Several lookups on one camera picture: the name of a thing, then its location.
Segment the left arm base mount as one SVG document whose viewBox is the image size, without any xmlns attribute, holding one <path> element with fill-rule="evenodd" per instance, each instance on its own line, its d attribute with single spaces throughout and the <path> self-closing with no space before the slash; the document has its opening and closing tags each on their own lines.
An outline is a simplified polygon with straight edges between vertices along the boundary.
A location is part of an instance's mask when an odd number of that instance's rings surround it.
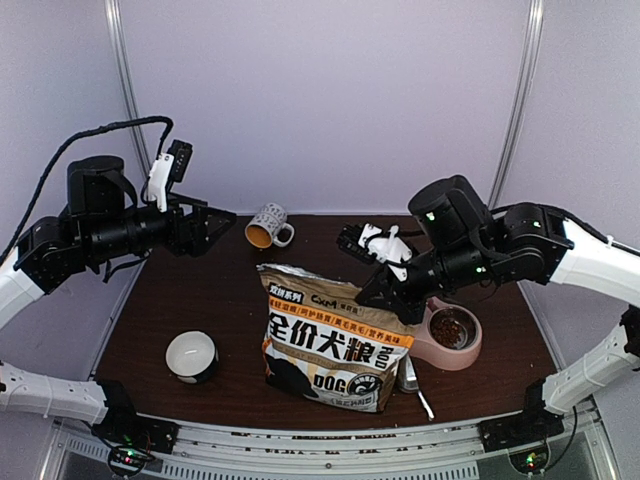
<svg viewBox="0 0 640 480">
<path fill-rule="evenodd" d="M 155 453 L 173 452 L 179 426 L 171 421 L 141 416 L 125 387 L 118 381 L 97 381 L 106 397 L 104 419 L 90 426 L 91 433 L 107 448 L 107 466 L 129 479 L 156 460 Z"/>
</svg>

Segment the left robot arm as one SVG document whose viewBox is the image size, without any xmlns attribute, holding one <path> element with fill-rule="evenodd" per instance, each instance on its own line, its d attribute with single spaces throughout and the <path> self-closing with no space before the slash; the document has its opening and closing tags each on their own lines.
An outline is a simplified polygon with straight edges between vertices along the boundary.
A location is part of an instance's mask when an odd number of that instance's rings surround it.
<svg viewBox="0 0 640 480">
<path fill-rule="evenodd" d="M 158 204 L 127 206 L 137 198 L 113 155 L 72 162 L 67 204 L 57 216 L 35 222 L 1 265 L 1 323 L 52 293 L 71 276 L 92 270 L 111 276 L 113 259 L 144 259 L 163 247 L 175 256 L 199 257 L 236 222 L 234 213 L 171 194 Z M 1 408 L 104 423 L 123 444 L 144 433 L 142 419 L 117 381 L 71 381 L 1 365 Z"/>
</svg>

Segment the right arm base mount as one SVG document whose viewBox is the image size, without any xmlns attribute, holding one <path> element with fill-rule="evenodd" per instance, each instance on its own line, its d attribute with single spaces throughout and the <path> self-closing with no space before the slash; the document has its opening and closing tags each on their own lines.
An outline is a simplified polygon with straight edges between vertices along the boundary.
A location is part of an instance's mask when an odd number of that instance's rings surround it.
<svg viewBox="0 0 640 480">
<path fill-rule="evenodd" d="M 542 398 L 543 383 L 540 379 L 527 387 L 521 412 L 484 420 L 478 424 L 480 439 L 486 453 L 539 441 L 543 443 L 542 450 L 513 454 L 511 465 L 523 474 L 542 474 L 553 465 L 548 440 L 564 432 L 563 416 L 545 409 L 546 403 Z"/>
</svg>

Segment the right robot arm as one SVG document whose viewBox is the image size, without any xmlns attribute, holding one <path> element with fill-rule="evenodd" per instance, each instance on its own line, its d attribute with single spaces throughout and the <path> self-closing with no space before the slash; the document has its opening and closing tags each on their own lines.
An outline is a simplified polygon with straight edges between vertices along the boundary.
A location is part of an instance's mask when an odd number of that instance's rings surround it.
<svg viewBox="0 0 640 480">
<path fill-rule="evenodd" d="M 523 202 L 490 210 L 462 175 L 421 189 L 408 209 L 432 248 L 419 254 L 396 226 L 357 228 L 352 250 L 381 266 L 356 301 L 416 324 L 424 301 L 470 285 L 520 280 L 567 284 L 628 303 L 619 323 L 591 351 L 541 383 L 533 404 L 513 419 L 519 440 L 535 440 L 579 401 L 639 366 L 639 253 L 573 214 Z"/>
</svg>

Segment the metal food scoop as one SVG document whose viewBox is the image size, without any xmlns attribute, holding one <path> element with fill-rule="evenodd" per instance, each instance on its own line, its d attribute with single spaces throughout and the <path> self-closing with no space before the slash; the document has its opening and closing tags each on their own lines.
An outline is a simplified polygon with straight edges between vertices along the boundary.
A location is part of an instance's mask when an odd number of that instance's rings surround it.
<svg viewBox="0 0 640 480">
<path fill-rule="evenodd" d="M 403 393 L 416 394 L 428 419 L 430 421 L 435 419 L 435 413 L 420 388 L 417 373 L 409 355 L 403 357 L 399 362 L 396 384 Z"/>
</svg>

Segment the dog food bag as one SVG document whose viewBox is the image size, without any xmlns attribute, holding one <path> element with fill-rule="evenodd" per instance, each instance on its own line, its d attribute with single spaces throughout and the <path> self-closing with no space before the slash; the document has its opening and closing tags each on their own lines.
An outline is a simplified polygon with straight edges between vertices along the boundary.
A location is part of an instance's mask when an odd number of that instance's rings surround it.
<svg viewBox="0 0 640 480">
<path fill-rule="evenodd" d="M 360 306 L 359 288 L 302 268 L 256 267 L 268 295 L 262 343 L 269 385 L 297 397 L 366 413 L 384 410 L 417 328 Z"/>
</svg>

